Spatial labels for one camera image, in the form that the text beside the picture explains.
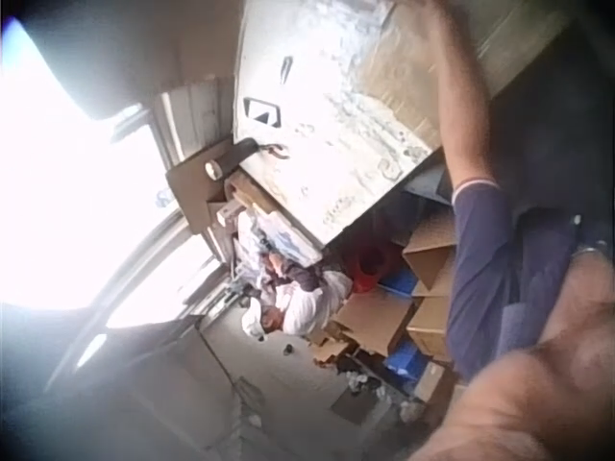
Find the white shirt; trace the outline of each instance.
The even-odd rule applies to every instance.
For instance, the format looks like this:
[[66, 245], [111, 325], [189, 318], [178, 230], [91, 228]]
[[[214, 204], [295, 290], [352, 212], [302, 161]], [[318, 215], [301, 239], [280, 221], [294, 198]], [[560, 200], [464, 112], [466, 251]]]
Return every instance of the white shirt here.
[[325, 271], [320, 288], [312, 292], [293, 281], [276, 288], [276, 307], [284, 312], [282, 331], [301, 336], [323, 328], [344, 304], [352, 282], [341, 272]]

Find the shirt sleeve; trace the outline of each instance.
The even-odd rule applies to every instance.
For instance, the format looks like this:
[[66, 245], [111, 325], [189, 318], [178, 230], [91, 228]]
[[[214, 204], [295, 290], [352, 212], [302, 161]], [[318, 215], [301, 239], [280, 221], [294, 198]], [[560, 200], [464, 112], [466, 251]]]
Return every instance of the shirt sleeve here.
[[305, 269], [295, 261], [286, 259], [282, 265], [282, 273], [285, 278], [296, 281], [304, 291], [314, 291], [320, 286], [320, 282], [314, 271]]

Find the red object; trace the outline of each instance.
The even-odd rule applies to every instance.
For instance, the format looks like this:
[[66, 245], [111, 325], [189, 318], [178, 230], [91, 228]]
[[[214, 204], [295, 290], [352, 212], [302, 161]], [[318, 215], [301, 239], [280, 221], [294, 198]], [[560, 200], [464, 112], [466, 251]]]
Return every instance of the red object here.
[[392, 244], [366, 246], [350, 255], [346, 267], [353, 279], [353, 292], [366, 293], [376, 288], [399, 261], [399, 249]]

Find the hand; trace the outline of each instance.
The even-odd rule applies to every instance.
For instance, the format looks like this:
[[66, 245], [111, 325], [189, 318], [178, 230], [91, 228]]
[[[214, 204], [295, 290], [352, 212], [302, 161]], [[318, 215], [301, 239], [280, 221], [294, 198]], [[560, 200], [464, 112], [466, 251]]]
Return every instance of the hand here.
[[282, 277], [283, 276], [282, 265], [284, 263], [284, 258], [281, 255], [278, 255], [277, 253], [270, 253], [269, 262], [271, 262], [271, 265], [273, 266], [273, 270], [276, 271], [276, 274]]

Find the wooden board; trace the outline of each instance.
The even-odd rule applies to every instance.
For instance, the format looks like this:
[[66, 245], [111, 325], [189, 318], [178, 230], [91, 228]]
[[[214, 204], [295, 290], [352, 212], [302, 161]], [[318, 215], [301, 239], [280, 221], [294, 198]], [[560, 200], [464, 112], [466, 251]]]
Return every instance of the wooden board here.
[[[508, 85], [568, 24], [545, 0], [463, 0], [492, 95]], [[432, 149], [440, 146], [433, 62], [416, 6], [399, 5], [362, 63], [359, 88], [382, 101]]]
[[[493, 93], [566, 26], [546, 0], [465, 0]], [[439, 146], [435, 87], [422, 25], [382, 0], [247, 0], [235, 140], [280, 143], [241, 166], [327, 245]], [[283, 62], [292, 58], [285, 82]], [[278, 106], [281, 126], [248, 117], [244, 98]]]

